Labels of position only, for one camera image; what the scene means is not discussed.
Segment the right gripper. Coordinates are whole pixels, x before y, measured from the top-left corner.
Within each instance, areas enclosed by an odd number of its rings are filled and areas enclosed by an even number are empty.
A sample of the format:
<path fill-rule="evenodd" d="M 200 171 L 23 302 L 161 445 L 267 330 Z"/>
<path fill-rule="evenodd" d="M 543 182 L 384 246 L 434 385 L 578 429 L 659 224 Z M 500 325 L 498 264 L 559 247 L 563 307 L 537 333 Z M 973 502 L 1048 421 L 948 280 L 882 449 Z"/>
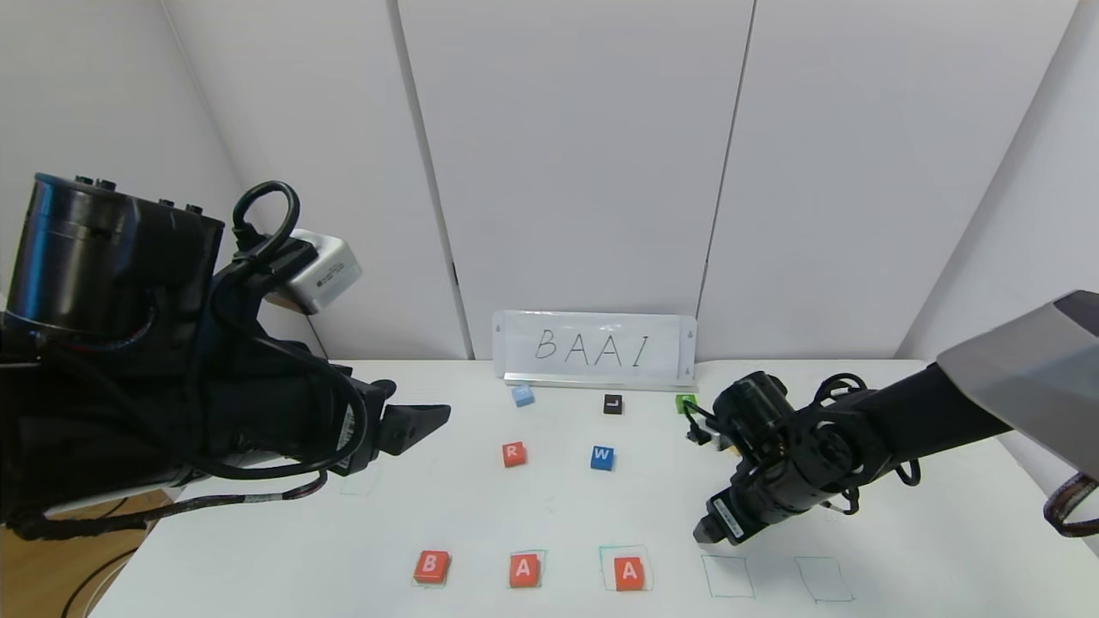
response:
<path fill-rule="evenodd" d="M 707 515 L 695 525 L 692 536 L 700 544 L 726 539 L 739 545 L 810 508 L 812 484 L 792 463 L 769 467 L 742 463 L 730 478 L 730 487 L 707 501 Z"/>

